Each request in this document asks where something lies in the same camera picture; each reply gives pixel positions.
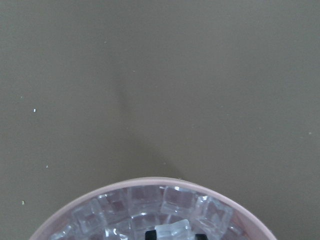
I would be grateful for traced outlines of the pink bowl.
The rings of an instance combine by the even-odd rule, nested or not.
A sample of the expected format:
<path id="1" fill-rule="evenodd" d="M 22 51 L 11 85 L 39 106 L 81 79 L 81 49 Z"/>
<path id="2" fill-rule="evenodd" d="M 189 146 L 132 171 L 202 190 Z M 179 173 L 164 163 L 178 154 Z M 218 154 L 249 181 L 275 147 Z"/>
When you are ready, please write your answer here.
<path id="1" fill-rule="evenodd" d="M 188 220 L 193 240 L 273 240 L 251 212 L 203 186 L 142 177 L 87 193 L 53 214 L 34 240 L 157 240 L 155 226 Z"/>

